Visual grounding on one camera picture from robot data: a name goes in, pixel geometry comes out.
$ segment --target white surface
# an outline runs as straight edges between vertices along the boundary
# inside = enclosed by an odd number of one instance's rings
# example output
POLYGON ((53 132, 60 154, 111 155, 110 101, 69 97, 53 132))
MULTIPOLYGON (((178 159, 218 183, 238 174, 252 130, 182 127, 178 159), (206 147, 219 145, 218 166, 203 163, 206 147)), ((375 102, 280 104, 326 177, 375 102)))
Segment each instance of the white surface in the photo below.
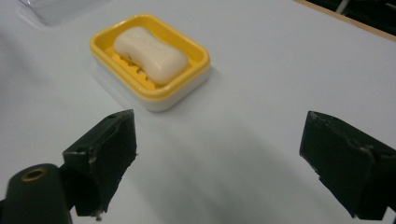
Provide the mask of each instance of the white surface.
POLYGON ((396 147, 395 58, 394 42, 289 0, 114 0, 57 27, 3 0, 0 197, 18 171, 61 165, 94 124, 133 108, 139 156, 104 224, 378 223, 351 219, 298 152, 308 110, 396 147), (211 55, 208 81, 162 113, 105 88, 89 51, 94 33, 143 12, 211 55))

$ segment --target yellow soap dish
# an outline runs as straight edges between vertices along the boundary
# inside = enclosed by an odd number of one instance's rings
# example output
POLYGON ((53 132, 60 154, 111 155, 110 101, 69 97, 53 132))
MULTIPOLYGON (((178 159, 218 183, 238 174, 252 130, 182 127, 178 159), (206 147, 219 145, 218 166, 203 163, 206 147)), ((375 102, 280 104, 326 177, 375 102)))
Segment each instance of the yellow soap dish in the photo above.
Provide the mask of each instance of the yellow soap dish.
POLYGON ((151 111, 171 107, 203 83, 207 78, 205 70, 210 64, 206 49, 148 14, 135 15, 94 35, 90 47, 99 64, 105 65, 106 69, 115 74, 134 92, 134 96, 137 96, 135 98, 151 111), (181 50, 189 60, 184 72, 169 83, 159 85, 148 80, 139 66, 123 60, 113 49, 114 40, 122 32, 136 26, 148 29, 164 43, 181 50))

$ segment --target screw hole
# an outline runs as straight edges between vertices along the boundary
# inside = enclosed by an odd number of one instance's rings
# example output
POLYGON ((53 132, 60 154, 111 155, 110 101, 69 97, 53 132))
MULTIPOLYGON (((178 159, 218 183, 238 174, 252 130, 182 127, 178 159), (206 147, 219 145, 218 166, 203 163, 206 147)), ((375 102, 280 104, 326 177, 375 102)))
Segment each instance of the screw hole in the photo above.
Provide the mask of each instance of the screw hole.
POLYGON ((37 180, 38 178, 40 178, 41 176, 46 174, 46 170, 43 168, 37 168, 31 171, 28 171, 26 174, 24 174, 22 176, 22 180, 24 182, 30 182, 30 181, 34 181, 37 180))

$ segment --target black object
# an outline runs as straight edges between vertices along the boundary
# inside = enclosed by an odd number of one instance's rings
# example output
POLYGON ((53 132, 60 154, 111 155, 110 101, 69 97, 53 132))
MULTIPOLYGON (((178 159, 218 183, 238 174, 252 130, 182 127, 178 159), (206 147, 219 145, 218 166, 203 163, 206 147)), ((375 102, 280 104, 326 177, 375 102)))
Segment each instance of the black object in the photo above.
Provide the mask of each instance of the black object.
MULTIPOLYGON (((335 11, 342 0, 307 0, 318 6, 335 11)), ((395 0, 351 0, 343 14, 355 21, 378 30, 396 35, 395 0)))
POLYGON ((300 154, 353 217, 396 208, 396 151, 335 117, 308 112, 300 154))
POLYGON ((14 175, 0 202, 1 224, 72 223, 106 212, 136 156, 133 110, 110 115, 64 151, 64 165, 40 164, 14 175))

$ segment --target white soap bar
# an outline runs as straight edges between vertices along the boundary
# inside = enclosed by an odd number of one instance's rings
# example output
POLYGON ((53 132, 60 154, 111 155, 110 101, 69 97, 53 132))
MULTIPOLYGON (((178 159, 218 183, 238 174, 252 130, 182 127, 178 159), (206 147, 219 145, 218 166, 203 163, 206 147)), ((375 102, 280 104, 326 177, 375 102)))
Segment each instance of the white soap bar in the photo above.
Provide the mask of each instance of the white soap bar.
POLYGON ((156 38, 148 29, 137 26, 124 31, 113 44, 114 50, 124 59, 140 66, 148 79, 166 84, 188 65, 187 56, 156 38))

